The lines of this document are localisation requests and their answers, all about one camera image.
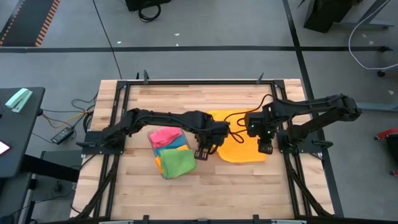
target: green cloth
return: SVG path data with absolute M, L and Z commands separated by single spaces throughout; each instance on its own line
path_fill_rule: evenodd
M 192 150 L 168 149 L 160 151 L 163 175 L 176 178 L 190 172 L 197 166 Z

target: pink cloth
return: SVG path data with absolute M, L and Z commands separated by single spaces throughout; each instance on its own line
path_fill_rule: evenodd
M 181 136 L 182 132 L 180 128 L 162 128 L 152 133 L 149 138 L 154 148 L 164 147 L 174 141 L 176 138 Z

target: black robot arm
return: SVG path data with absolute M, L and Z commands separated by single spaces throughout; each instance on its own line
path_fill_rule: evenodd
M 103 131 L 103 145 L 117 146 L 123 136 L 137 133 L 145 125 L 179 127 L 195 134 L 199 145 L 195 158 L 207 160 L 212 154 L 211 148 L 218 147 L 228 137 L 229 124 L 226 121 L 215 121 L 212 115 L 201 111 L 188 111 L 183 114 L 159 113 L 135 108 L 129 110 L 118 124 Z
M 259 136 L 259 152 L 272 154 L 271 139 L 274 138 L 278 126 L 295 116 L 312 113 L 323 114 L 302 125 L 289 126 L 288 139 L 285 140 L 288 144 L 297 144 L 308 134 L 335 121 L 354 121 L 362 112 L 354 99 L 345 95 L 299 102 L 275 99 L 264 105 L 261 112 L 247 113 L 244 123 L 250 137 Z

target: black desk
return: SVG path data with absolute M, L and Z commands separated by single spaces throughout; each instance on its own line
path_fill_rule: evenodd
M 45 92 L 42 87 L 28 89 L 33 94 L 19 113 L 12 112 L 5 104 L 20 88 L 0 89 L 0 140 L 12 147 L 0 155 L 0 182 L 3 185 L 0 189 L 0 217 L 22 208 L 27 190 L 33 188 L 32 173 L 73 182 L 78 180 L 79 171 L 76 169 L 25 154 L 36 117 L 41 114 Z M 16 213 L 14 223 L 18 218 L 19 213 Z

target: green object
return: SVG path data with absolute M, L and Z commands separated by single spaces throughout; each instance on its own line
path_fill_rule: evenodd
M 168 149 L 160 152 L 163 175 L 176 178 L 196 168 L 197 162 L 192 150 Z
M 14 96 L 12 96 L 6 103 L 8 108 L 12 108 L 12 112 L 19 113 L 25 106 L 27 100 L 32 95 L 32 91 L 21 88 Z

